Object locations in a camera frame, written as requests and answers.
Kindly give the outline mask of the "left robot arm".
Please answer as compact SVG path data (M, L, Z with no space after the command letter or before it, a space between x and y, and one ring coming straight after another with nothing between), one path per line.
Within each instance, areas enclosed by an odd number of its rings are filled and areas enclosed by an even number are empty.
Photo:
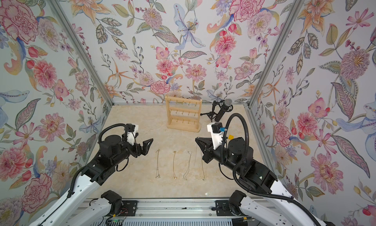
M108 190L89 208L74 215L78 207L97 189L99 189L117 166L130 156L147 155L153 139L135 142L135 136L127 132L122 136L99 137L99 151L95 157L76 174L69 190L41 217L33 226L88 226L107 214L118 214L122 209L122 197Z

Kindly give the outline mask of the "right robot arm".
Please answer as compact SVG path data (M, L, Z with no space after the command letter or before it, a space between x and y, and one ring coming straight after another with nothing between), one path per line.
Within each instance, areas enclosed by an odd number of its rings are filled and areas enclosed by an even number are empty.
M224 152L224 166L233 171L233 179L241 187L228 200L231 213L251 216L268 226L333 225L298 202L268 167L253 158L254 150L243 138L230 140Z

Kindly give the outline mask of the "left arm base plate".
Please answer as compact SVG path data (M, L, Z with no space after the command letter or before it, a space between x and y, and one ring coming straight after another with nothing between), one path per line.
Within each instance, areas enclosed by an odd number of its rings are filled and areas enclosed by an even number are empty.
M128 217L135 216L138 206L138 201L122 200L111 204L110 212L106 216Z

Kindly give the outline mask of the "wooden jewelry display stand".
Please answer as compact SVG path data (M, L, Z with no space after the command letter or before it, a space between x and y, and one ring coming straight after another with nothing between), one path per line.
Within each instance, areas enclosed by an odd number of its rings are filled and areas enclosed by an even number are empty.
M201 130L202 100L167 96L165 105L167 128L194 133Z

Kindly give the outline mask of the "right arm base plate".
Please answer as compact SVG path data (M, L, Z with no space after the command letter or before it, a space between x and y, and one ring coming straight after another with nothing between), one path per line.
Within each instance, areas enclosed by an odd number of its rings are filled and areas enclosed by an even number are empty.
M215 206L211 208L217 216L236 216L236 217L252 217L246 215L240 210L240 202L232 202L230 200L216 200Z

